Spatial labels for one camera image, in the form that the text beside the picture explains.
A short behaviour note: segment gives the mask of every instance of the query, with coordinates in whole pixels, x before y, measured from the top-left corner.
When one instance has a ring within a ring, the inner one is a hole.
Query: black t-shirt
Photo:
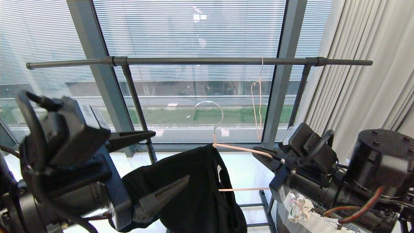
[[[212,144],[182,152],[159,162],[140,167],[122,178],[132,203],[186,175],[187,186],[154,218],[173,233],[246,233],[243,212],[236,203],[230,177],[219,152]],[[132,223],[124,228],[146,228]]]

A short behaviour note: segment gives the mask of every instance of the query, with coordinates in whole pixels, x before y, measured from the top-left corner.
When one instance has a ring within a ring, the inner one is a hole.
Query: beige curtain
[[[413,12],[414,1],[347,0],[332,4],[319,55],[373,60],[373,65],[315,68],[296,122],[308,123],[319,134],[335,130],[333,146],[341,163],[347,162],[358,133],[364,129],[406,134],[412,130]]]

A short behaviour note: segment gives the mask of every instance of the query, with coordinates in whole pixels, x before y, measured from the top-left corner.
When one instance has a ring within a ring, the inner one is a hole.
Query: white floor
[[[158,160],[171,156],[175,153],[157,153]],[[273,173],[264,165],[258,162],[250,153],[244,152],[222,152],[220,153],[224,163],[230,174],[231,184],[233,188],[264,188],[269,187],[269,182],[273,178]],[[137,153],[133,158],[126,158],[123,153],[112,153],[111,157],[120,174],[124,176],[130,171],[144,165],[149,165],[149,157],[146,153]],[[6,161],[17,180],[21,179],[19,161],[9,155]],[[235,192],[238,204],[260,203],[261,199],[259,191],[238,191]],[[247,223],[264,223],[266,217],[261,206],[242,208]],[[116,233],[110,227],[107,220],[93,221],[92,224],[100,233]],[[135,229],[132,233],[164,233],[166,228],[158,220],[146,229]],[[83,233],[86,232],[79,226],[67,229],[67,233]],[[267,226],[248,228],[249,233],[267,233],[270,232]]]

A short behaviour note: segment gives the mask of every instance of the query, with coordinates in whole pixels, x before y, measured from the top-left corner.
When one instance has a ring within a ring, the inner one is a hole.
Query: clothing rack
[[[104,65],[104,66],[121,66],[122,71],[127,80],[127,85],[134,102],[134,106],[137,110],[138,117],[143,130],[148,130],[147,123],[145,122],[144,114],[142,112],[141,104],[138,99],[137,90],[135,89],[134,82],[132,80],[131,70],[129,65],[303,65],[303,72],[301,81],[296,95],[295,103],[293,105],[292,114],[289,120],[288,126],[292,126],[296,117],[296,112],[301,102],[302,94],[305,89],[306,80],[309,76],[309,72],[312,66],[325,66],[325,65],[357,65],[357,66],[370,66],[372,61],[366,60],[344,60],[344,59],[327,59],[323,57],[310,57],[310,58],[129,58],[121,56],[108,56],[101,59],[83,59],[83,60],[70,60],[70,61],[48,61],[48,62],[32,62],[27,63],[26,67],[30,70],[38,68],[51,68],[51,67],[70,67],[70,66],[91,66],[91,65]],[[148,151],[151,164],[157,161],[155,151],[152,145],[152,141],[149,138],[145,143]],[[259,190],[259,195],[262,203],[258,204],[242,204],[240,207],[252,207],[263,206],[266,213],[266,223],[254,223],[248,224],[248,227],[254,226],[269,226],[271,233],[276,233],[276,227],[271,215],[274,198],[270,199],[270,204],[267,204],[265,192]]]

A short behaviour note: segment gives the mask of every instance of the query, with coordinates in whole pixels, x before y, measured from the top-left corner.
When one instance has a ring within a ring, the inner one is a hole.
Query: bolt
[[[24,188],[20,188],[18,191],[17,191],[17,195],[18,196],[23,196],[23,194],[25,193],[26,191],[24,190]]]

